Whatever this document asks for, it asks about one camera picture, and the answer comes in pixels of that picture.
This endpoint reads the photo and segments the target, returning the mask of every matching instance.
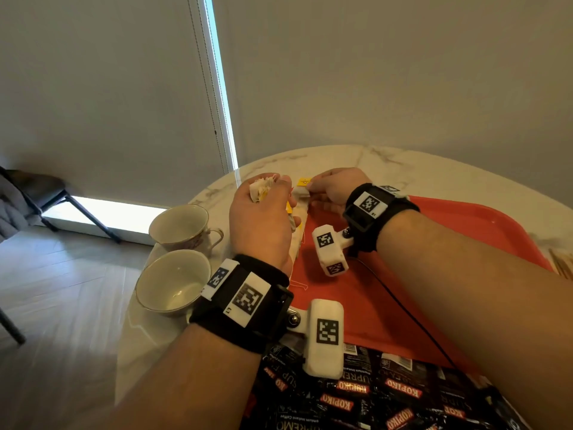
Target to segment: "metal screw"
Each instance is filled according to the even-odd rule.
[[[286,321],[290,327],[297,327],[300,324],[300,315],[298,312],[291,312]]]

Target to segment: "person's right hand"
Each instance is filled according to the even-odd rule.
[[[367,182],[372,181],[357,167],[339,167],[316,175],[306,188],[313,207],[342,214],[350,194]]]

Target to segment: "white teacup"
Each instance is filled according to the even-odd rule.
[[[223,231],[208,228],[209,213],[199,205],[179,205],[163,211],[149,226],[149,235],[167,251],[195,249],[211,256],[213,247],[223,240]],[[209,239],[211,231],[220,238],[213,244]]]
[[[184,315],[211,278],[211,265],[201,252],[166,253],[148,265],[135,284],[135,297],[145,309],[167,317]]]

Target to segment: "roller blind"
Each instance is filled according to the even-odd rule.
[[[197,15],[196,0],[4,0],[4,164],[158,206],[226,173]]]
[[[213,0],[239,164],[430,152],[573,206],[573,0]]]

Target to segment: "black cable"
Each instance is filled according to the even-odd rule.
[[[414,317],[412,315],[412,313],[410,311],[408,311],[408,309],[406,309],[406,307],[402,304],[402,302],[400,302],[400,300],[398,300],[398,298],[394,295],[393,292],[390,291],[390,289],[388,288],[388,286],[386,286],[386,284],[384,282],[382,282],[382,279],[380,279],[376,273],[374,272],[374,270],[372,270],[370,267],[368,267],[368,265],[362,261],[359,260],[358,258],[354,258],[354,257],[348,257],[347,259],[349,260],[355,260],[358,261],[359,263],[361,263],[364,267],[366,267],[368,269],[368,271],[370,273],[372,273],[372,275],[376,278],[376,280],[378,282],[380,282],[382,284],[382,286],[384,287],[384,289],[388,292],[388,294],[390,294],[390,297],[392,297],[394,299],[394,301],[398,304],[398,306],[400,308],[402,308],[404,310],[404,312],[406,314],[408,314],[408,316],[410,318],[412,318],[412,321],[414,323],[416,323],[420,329],[422,329],[424,331],[424,333],[426,333],[426,335],[428,335],[428,338],[430,338],[432,340],[432,342],[434,343],[434,345],[436,347],[438,347],[438,350],[442,352],[442,354],[445,356],[445,358],[448,360],[448,362],[451,364],[452,367],[454,367],[455,369],[458,369],[457,366],[454,364],[454,361],[452,361],[452,359],[448,356],[448,354],[446,353],[446,351],[441,347],[440,343],[438,343],[434,337],[432,336],[432,334],[430,332],[427,331],[427,329],[423,326],[423,324],[421,324],[418,319],[416,317]]]

